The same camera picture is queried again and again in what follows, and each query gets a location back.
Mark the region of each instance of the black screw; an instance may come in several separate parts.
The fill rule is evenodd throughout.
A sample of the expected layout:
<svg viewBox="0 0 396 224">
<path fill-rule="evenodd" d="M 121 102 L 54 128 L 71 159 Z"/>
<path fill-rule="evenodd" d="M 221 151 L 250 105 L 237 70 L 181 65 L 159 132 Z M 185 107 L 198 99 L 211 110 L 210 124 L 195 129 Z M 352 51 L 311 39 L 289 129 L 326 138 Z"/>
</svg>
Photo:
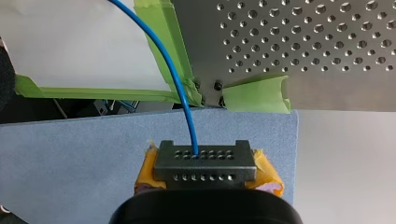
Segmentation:
<svg viewBox="0 0 396 224">
<path fill-rule="evenodd" d="M 215 91 L 221 91 L 222 90 L 222 83 L 219 80 L 217 80 L 215 82 L 215 86 L 213 88 L 215 89 Z"/>
<path fill-rule="evenodd" d="M 221 106 L 221 107 L 225 107 L 225 103 L 224 103 L 224 97 L 220 97 L 220 99 L 219 99 L 219 106 Z"/>
</svg>

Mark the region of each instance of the gray fabric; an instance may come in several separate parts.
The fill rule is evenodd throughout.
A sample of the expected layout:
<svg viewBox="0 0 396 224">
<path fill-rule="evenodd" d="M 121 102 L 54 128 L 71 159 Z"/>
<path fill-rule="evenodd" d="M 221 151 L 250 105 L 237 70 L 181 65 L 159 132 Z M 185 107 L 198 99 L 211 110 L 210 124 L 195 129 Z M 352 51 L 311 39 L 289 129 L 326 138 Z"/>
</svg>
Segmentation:
<svg viewBox="0 0 396 224">
<path fill-rule="evenodd" d="M 292 203 L 298 115 L 192 111 L 200 145 L 265 148 Z M 183 112 L 0 126 L 0 203 L 29 223 L 107 223 L 133 195 L 150 140 L 190 143 Z"/>
</svg>

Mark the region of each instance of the metal sheet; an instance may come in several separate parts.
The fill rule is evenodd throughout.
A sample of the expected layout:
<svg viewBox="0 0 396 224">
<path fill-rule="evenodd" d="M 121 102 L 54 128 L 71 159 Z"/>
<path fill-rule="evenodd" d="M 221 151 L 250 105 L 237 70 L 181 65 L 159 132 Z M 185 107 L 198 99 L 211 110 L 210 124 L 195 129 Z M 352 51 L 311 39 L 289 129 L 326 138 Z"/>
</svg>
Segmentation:
<svg viewBox="0 0 396 224">
<path fill-rule="evenodd" d="M 208 105 L 219 103 L 216 80 L 227 86 L 264 73 L 290 76 L 294 108 L 396 111 L 394 0 L 174 4 Z"/>
</svg>

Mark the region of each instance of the blue cable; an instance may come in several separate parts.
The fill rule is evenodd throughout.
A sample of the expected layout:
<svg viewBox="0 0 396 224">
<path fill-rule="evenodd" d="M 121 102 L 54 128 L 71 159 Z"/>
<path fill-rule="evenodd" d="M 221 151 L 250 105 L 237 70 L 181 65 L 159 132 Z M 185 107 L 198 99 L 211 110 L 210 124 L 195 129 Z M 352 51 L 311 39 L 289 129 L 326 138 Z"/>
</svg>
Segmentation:
<svg viewBox="0 0 396 224">
<path fill-rule="evenodd" d="M 190 138 L 192 144 L 192 151 L 195 155 L 199 154 L 197 136 L 195 133 L 194 123 L 192 121 L 192 116 L 189 108 L 189 101 L 187 100 L 186 95 L 184 94 L 183 86 L 181 85 L 180 79 L 178 78 L 177 70 L 175 65 L 169 55 L 168 51 L 166 50 L 165 46 L 161 42 L 160 38 L 152 32 L 152 30 L 142 21 L 140 18 L 132 12 L 131 9 L 126 7 L 122 2 L 119 0 L 109 0 L 112 4 L 118 7 L 121 11 L 127 14 L 136 24 L 151 38 L 152 42 L 157 46 L 158 50 L 163 55 L 163 58 L 166 61 L 166 64 L 169 67 L 171 72 L 172 79 L 174 80 L 178 97 L 180 98 L 181 105 L 183 106 L 184 115 L 186 116 L 187 124 L 189 125 L 190 131 Z"/>
</svg>

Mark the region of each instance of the bolt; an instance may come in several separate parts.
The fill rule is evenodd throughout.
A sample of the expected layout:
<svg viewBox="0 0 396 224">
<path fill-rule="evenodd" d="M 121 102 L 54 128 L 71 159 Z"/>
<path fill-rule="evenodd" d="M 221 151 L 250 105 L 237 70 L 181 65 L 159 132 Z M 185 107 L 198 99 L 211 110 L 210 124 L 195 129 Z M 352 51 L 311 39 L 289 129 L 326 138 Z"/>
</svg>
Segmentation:
<svg viewBox="0 0 396 224">
<path fill-rule="evenodd" d="M 222 90 L 222 83 L 219 80 L 217 80 L 215 82 L 215 86 L 213 88 L 215 89 L 215 91 L 221 91 Z"/>
</svg>

